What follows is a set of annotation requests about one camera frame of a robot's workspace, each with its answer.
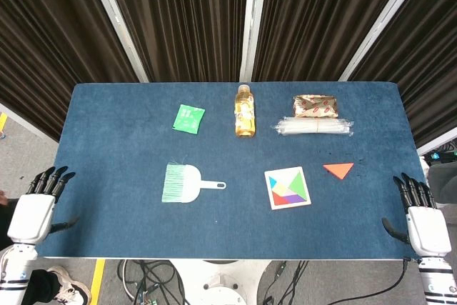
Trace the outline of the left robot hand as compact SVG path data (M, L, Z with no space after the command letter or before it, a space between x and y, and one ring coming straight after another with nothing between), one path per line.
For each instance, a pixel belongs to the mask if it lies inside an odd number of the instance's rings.
M37 245L49 234L71 228L79 217L54 224L54 209L68 181L76 174L67 166L54 166L37 174L27 192L19 197L7 236L15 244Z

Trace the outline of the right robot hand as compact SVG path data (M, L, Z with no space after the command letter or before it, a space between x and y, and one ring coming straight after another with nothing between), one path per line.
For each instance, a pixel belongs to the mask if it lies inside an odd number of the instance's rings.
M401 197L408 231L397 231L387 218L382 218L389 236L409 245L418 256L444 257L451 252L446 220L430 188L405 173L394 176L393 182Z

